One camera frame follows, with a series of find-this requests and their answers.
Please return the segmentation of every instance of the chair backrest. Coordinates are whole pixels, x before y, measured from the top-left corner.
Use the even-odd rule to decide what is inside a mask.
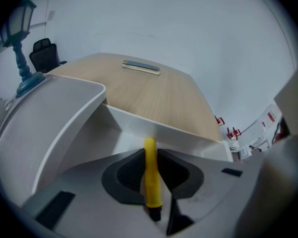
[[[30,54],[30,59],[36,71],[49,72],[60,65],[55,44],[50,44],[33,51]]]
[[[36,43],[33,44],[33,51],[40,50],[44,47],[48,47],[51,44],[51,41],[49,38],[45,38],[42,40],[37,41]]]

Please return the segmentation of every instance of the black office chair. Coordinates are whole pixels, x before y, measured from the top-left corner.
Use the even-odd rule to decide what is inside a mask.
[[[51,44],[48,38],[39,40],[33,44],[33,52],[30,54],[30,60],[36,71],[43,73],[47,73],[66,63],[66,61],[59,62],[56,45]]]

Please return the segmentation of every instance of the blue lamp base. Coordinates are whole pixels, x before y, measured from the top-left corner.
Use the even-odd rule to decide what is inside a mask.
[[[23,94],[27,93],[45,79],[43,73],[41,72],[36,72],[34,74],[30,72],[30,68],[26,64],[26,59],[21,48],[21,41],[13,43],[13,51],[15,52],[16,63],[19,68],[19,74],[22,77],[22,82],[16,90],[16,98],[19,98]]]
[[[27,93],[31,89],[33,89],[35,86],[37,86],[39,83],[41,83],[45,79],[43,73],[36,72],[32,74],[31,77],[25,79],[22,81],[19,85],[19,87],[16,90],[16,98],[21,97],[23,94]]]

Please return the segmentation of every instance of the white wall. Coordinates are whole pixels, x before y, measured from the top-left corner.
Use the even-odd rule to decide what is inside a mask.
[[[48,0],[32,0],[37,7],[33,11],[31,26],[44,23]],[[35,68],[29,58],[33,50],[33,44],[45,37],[45,25],[30,28],[30,34],[22,41],[22,51],[26,58],[31,72]],[[19,69],[16,65],[15,53],[12,47],[9,47],[0,53],[0,97],[3,100],[9,99],[15,92],[21,82]]]
[[[293,67],[298,68],[298,27],[278,0],[263,0],[282,29],[292,56]]]
[[[243,131],[293,73],[263,0],[50,0],[60,60],[97,52],[140,57],[191,74],[213,112]]]

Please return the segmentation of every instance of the book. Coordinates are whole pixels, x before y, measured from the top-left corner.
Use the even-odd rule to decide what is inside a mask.
[[[154,75],[160,75],[160,68],[159,67],[149,65],[149,64],[145,64],[145,63],[142,63],[142,62],[135,62],[135,61],[125,60],[125,61],[123,61],[122,67],[127,68],[127,69],[135,69],[135,70],[151,73],[151,74],[154,74]]]

